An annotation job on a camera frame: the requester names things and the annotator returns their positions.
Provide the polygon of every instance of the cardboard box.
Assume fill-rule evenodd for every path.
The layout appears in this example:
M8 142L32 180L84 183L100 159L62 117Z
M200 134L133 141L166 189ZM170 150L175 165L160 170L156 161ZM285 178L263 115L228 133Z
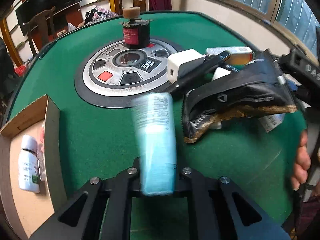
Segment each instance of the cardboard box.
M16 234L28 239L67 200L59 154L60 110L44 95L13 117L0 131L0 194L7 220ZM44 167L46 181L40 193L19 188L18 157L22 136L39 141L44 121Z
M206 53L209 56L218 55L228 50L231 53L226 63L230 65L245 65L253 59L253 51L249 47L217 47L207 48Z

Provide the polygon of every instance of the screw head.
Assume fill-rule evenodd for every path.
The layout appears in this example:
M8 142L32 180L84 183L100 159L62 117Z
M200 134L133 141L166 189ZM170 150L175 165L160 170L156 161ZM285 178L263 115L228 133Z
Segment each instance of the screw head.
M137 169L135 167L131 167L131 168L127 169L127 171L128 171L129 174L137 173Z
M185 167L185 168L182 169L182 172L183 172L184 174L190 174L191 171L192 171L192 169L189 168L189 167Z
M98 177L93 177L93 178L90 179L90 183L92 185L98 184L99 181L100 181L100 179Z
M222 176L222 177L220 177L220 182L222 184L229 184L230 179L227 176Z

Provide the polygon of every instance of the human hand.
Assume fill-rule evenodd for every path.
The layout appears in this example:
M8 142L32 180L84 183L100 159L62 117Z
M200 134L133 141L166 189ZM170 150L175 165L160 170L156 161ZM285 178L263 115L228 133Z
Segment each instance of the human hand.
M298 190L300 184L305 183L308 178L307 170L310 168L311 159L307 152L307 141L308 141L308 134L307 131L304 130L301 133L300 143L297 149L296 160L293 165L293 174L291 176L291 184L293 190ZM320 182L318 182L313 195L320 195Z

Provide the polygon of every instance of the bottle label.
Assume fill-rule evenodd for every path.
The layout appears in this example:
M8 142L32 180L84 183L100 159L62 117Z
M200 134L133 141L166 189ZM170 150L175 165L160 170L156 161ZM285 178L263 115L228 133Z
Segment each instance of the bottle label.
M19 162L19 182L28 182L38 184L38 163L29 160Z
M123 28L124 42L130 45L139 44L138 28L136 29L125 29Z

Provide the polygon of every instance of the green felt tabletop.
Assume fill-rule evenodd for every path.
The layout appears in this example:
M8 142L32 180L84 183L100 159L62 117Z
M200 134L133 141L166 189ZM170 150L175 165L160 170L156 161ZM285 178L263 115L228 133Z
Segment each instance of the green felt tabletop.
M153 19L151 35L184 49L205 53L209 47L244 45L201 15L158 13L142 18ZM61 110L60 160L68 196L91 177L115 176L139 156L131 109L92 106L74 88L79 64L98 47L122 37L120 21L102 22L59 39L34 64L12 107L11 117L48 94ZM284 222L292 211L289 176L299 134L305 128L302 114L287 114L283 124L268 134L257 119L234 120L228 128L209 131L200 141L188 145L183 142L181 106L180 100L173 107L178 164L212 178L231 177L276 222ZM132 239L185 239L187 228L185 199L133 200Z

